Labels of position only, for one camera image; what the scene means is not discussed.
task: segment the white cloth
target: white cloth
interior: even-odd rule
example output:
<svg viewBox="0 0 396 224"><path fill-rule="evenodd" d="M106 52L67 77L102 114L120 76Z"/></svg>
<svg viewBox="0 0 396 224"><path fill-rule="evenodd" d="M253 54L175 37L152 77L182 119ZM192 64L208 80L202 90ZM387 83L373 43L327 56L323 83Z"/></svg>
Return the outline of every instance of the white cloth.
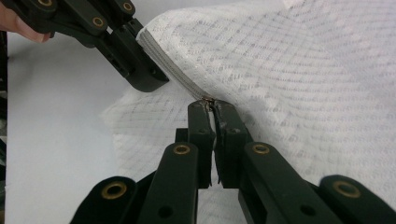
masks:
<svg viewBox="0 0 396 224"><path fill-rule="evenodd" d="M304 179L350 176L396 208L393 2L284 3L169 11L145 27L140 44L172 82L104 113L122 174L155 170L187 104L209 94L236 105ZM244 220L235 192L217 187L200 193L199 212L200 223Z"/></svg>

